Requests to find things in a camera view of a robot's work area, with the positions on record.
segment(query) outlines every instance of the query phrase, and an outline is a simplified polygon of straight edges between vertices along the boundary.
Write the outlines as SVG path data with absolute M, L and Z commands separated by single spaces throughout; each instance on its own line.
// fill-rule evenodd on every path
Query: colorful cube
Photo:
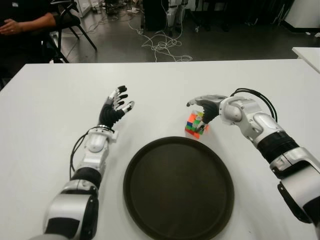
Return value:
M 193 110 L 191 115 L 189 116 L 188 121 L 186 122 L 186 126 L 184 130 L 196 137 L 197 139 L 200 138 L 200 135 L 204 133 L 204 130 L 201 130 L 200 132 L 196 132 L 196 128 L 199 125 L 199 123 L 202 121 L 204 114 L 199 111 Z

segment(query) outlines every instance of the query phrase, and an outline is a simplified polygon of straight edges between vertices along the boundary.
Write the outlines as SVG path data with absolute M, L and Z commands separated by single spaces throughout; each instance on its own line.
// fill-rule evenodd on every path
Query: white table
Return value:
M 192 111 L 186 103 L 195 96 L 229 95 L 238 87 L 261 91 L 288 134 L 320 158 L 319 74 L 301 59 L 26 65 L 0 92 L 0 239 L 27 240 L 42 232 L 47 206 L 68 181 L 75 141 L 123 84 L 136 105 L 116 125 L 119 139 L 100 188 L 96 240 L 150 239 L 127 212 L 126 167 L 147 143 L 185 136 Z M 316 239 L 313 226 L 292 215 L 277 190 L 279 180 L 237 127 L 217 117 L 200 141 L 224 161 L 235 190 L 231 219 L 215 240 Z
M 293 47 L 292 51 L 320 73 L 320 47 Z

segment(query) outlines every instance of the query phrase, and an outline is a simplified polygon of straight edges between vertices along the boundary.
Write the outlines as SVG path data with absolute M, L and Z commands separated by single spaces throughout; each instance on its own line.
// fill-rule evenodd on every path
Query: robotic arm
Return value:
M 224 123 L 240 128 L 281 179 L 277 188 L 292 213 L 304 223 L 314 223 L 320 239 L 320 162 L 253 99 L 205 95 L 192 99 L 187 103 L 190 105 L 204 109 L 197 131 L 218 115 Z
M 135 104 L 131 101 L 119 109 L 125 103 L 122 99 L 128 97 L 127 94 L 122 94 L 126 90 L 125 86 L 120 86 L 111 93 L 102 107 L 98 125 L 89 129 L 74 146 L 71 169 L 74 169 L 72 158 L 75 151 L 88 136 L 82 161 L 47 210 L 44 234 L 31 240 L 91 240 L 95 236 L 99 187 L 105 173 L 109 145 L 115 142 L 118 136 L 112 127 Z

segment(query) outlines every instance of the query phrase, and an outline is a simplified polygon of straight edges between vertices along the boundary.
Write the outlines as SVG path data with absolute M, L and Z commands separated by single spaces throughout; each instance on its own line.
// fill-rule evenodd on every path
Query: round black tray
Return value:
M 123 182 L 135 223 L 157 240 L 208 240 L 227 225 L 234 186 L 221 159 L 185 137 L 165 137 L 140 149 Z

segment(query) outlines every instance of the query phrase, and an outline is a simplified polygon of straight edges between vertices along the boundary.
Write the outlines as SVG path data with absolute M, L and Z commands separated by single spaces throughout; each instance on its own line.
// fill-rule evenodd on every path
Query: gray floor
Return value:
M 154 52 L 149 47 L 141 47 L 146 38 L 138 35 L 128 26 L 125 11 L 103 21 L 103 15 L 89 12 L 82 19 L 82 26 L 97 46 L 97 52 L 82 36 L 79 40 L 70 31 L 64 30 L 62 52 L 71 63 L 133 63 L 154 62 Z M 134 28 L 140 27 L 141 16 L 138 13 L 130 21 Z M 292 47 L 319 47 L 320 38 L 305 33 L 293 33 L 283 26 L 234 24 L 229 32 L 223 32 L 217 23 L 211 31 L 200 29 L 195 32 L 195 24 L 186 18 L 183 22 L 183 34 L 179 38 L 182 46 L 170 48 L 172 54 L 190 55 L 193 61 L 218 60 L 257 60 L 257 59 L 294 59 L 297 56 Z M 151 37 L 153 32 L 146 32 Z M 163 41 L 164 37 L 155 39 Z M 158 62 L 172 62 L 172 57 L 156 54 Z

